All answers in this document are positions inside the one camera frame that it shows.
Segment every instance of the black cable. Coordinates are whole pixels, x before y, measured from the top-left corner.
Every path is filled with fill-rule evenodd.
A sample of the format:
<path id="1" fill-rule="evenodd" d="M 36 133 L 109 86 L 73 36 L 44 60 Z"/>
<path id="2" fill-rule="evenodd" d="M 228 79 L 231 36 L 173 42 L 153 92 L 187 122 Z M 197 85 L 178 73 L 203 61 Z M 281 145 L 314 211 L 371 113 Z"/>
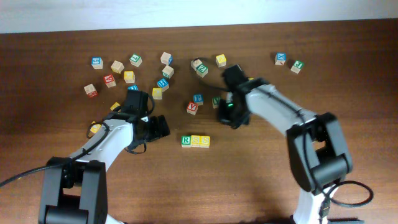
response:
<path id="1" fill-rule="evenodd" d="M 195 61 L 195 60 L 203 60 L 203 61 L 209 61 L 209 59 L 208 58 L 205 58 L 205 57 L 198 57 L 198 58 L 195 58 L 195 59 L 193 59 L 193 61 Z M 194 77 L 199 81 L 199 83 L 201 84 L 201 85 L 203 85 L 203 86 L 207 86 L 207 87 L 209 87 L 209 88 L 214 88 L 214 89 L 216 89 L 216 90 L 221 90 L 221 91 L 225 91 L 225 92 L 229 92 L 229 90 L 227 89 L 227 88 L 223 88 L 223 87 L 218 87 L 218 86 L 213 86 L 213 85 L 210 85 L 210 84 L 207 84 L 206 82 L 204 82 L 203 80 L 202 80 L 202 78 L 201 77 L 198 77 L 197 75 L 194 75 Z"/>
<path id="2" fill-rule="evenodd" d="M 86 149 L 83 149 L 83 152 L 82 152 L 81 154 L 77 155 L 76 157 L 73 157 L 73 158 L 72 158 L 70 161 L 68 161 L 68 162 L 64 162 L 64 163 L 61 163 L 61 164 L 54 164 L 54 165 L 42 166 L 42 167 L 38 167 L 38 168 L 35 168 L 35 169 L 31 169 L 31 170 L 25 171 L 25 172 L 20 173 L 20 174 L 17 174 L 17 175 L 15 175 L 15 176 L 13 176 L 13 177 L 11 177 L 11 178 L 8 178 L 7 180 L 1 182 L 1 183 L 0 183 L 0 187 L 3 187 L 3 186 L 5 186 L 6 184 L 11 183 L 12 181 L 15 181 L 15 180 L 17 180 L 17 179 L 20 179 L 20 178 L 25 177 L 25 176 L 30 175 L 30 174 L 34 174 L 34 173 L 39 172 L 39 171 L 43 171 L 43 170 L 46 170 L 46 169 L 52 169 L 52 168 L 56 168 L 56 167 L 65 166 L 65 165 L 67 165 L 67 164 L 69 164 L 69 163 L 71 163 L 71 162 L 75 162 L 76 160 L 78 160 L 78 159 L 82 158 L 83 156 L 87 155 L 87 154 L 88 154 L 89 152 L 91 152 L 95 147 L 97 147 L 97 146 L 107 137 L 107 135 L 108 135 L 108 133 L 109 133 L 109 126 L 108 126 L 106 123 L 104 123 L 104 122 L 95 122 L 95 123 L 92 123 L 92 124 L 88 127 L 87 133 L 89 133 L 91 127 L 94 126 L 94 125 L 96 125 L 96 124 L 102 124 L 103 126 L 105 126 L 105 134 L 102 135 L 102 137 L 101 137 L 96 143 L 94 143 L 90 148 L 88 148 L 87 150 L 86 150 Z"/>

